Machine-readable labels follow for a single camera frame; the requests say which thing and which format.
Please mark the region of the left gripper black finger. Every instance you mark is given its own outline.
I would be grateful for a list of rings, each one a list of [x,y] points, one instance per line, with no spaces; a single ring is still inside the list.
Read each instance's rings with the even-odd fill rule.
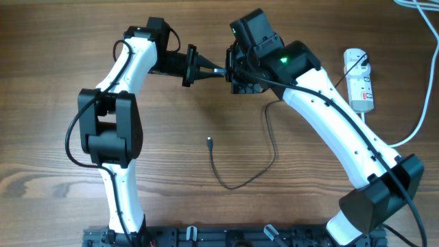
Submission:
[[[212,63],[210,60],[208,60],[207,58],[205,58],[202,55],[198,56],[197,66],[198,67],[205,67],[205,68],[208,68],[208,69],[222,69],[222,67]]]
[[[213,71],[198,71],[196,73],[196,80],[203,80],[208,78],[223,78],[225,74],[216,74]]]

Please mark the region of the blue smartphone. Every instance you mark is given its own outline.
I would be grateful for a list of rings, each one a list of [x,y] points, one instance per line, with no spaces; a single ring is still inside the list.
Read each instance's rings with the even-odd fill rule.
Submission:
[[[215,68],[213,70],[213,72],[216,73],[216,74],[225,74],[226,70],[224,68]]]

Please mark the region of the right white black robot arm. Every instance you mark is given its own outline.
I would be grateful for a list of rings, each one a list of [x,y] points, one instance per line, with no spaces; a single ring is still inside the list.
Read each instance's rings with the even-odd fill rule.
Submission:
[[[320,135],[342,164],[353,190],[326,225],[337,244],[348,246],[403,207],[415,220],[413,199],[424,166],[416,155],[401,156],[352,110],[321,62],[301,41],[285,44],[267,16],[256,9],[230,24],[235,42],[227,50],[226,79],[270,89]]]

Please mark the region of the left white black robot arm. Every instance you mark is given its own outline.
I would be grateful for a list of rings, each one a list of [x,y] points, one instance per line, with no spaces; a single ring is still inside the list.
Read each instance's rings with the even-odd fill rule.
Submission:
[[[185,54],[167,48],[173,29],[158,17],[150,17],[145,27],[130,26],[117,45],[114,65],[95,89],[82,89],[78,113],[70,123],[64,148],[76,165],[70,138],[80,126],[83,152],[90,156],[90,169],[99,170],[106,188],[110,221],[108,226],[84,232],[83,246],[153,246],[145,225],[135,175],[143,145],[143,128],[137,95],[149,73],[182,78],[185,87],[196,80],[220,78],[225,69],[201,56],[194,45]]]

